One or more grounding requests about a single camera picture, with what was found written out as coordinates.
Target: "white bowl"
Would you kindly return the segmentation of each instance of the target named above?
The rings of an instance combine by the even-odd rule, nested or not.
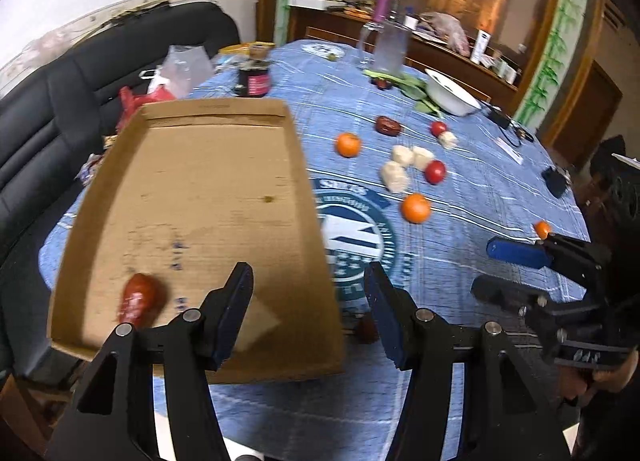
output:
[[[428,69],[427,93],[446,112],[456,116],[466,116],[480,108],[480,102],[468,91],[442,73]]]

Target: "screw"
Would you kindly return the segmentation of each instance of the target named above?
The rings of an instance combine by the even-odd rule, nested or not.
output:
[[[422,307],[415,311],[415,317],[421,322],[431,322],[433,320],[433,311]]]
[[[118,336],[127,336],[131,333],[133,326],[129,322],[125,322],[116,327],[116,335]]]
[[[200,318],[200,310],[188,309],[187,311],[182,313],[182,318],[187,322],[196,322],[196,320]]]
[[[487,322],[484,324],[484,328],[489,335],[496,336],[502,333],[502,326],[497,322]]]

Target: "purple thermos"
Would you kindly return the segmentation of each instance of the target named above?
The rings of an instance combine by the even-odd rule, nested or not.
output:
[[[389,0],[378,0],[376,3],[376,10],[373,13],[373,22],[382,22],[386,17],[386,12],[389,8]]]

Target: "orange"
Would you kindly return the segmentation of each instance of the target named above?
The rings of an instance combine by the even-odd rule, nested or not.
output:
[[[533,225],[533,229],[536,231],[536,234],[538,234],[538,237],[540,237],[540,239],[546,239],[549,235],[549,232],[552,231],[551,225],[546,221],[538,221]]]
[[[342,133],[335,139],[335,151],[345,158],[353,158],[360,154],[362,140],[357,134]]]
[[[422,194],[409,194],[402,200],[400,212],[410,223],[424,223],[431,215],[431,203]]]

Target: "pink label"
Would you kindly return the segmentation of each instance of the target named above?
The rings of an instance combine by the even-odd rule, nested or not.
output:
[[[249,77],[249,96],[266,95],[271,89],[271,78],[268,74]]]

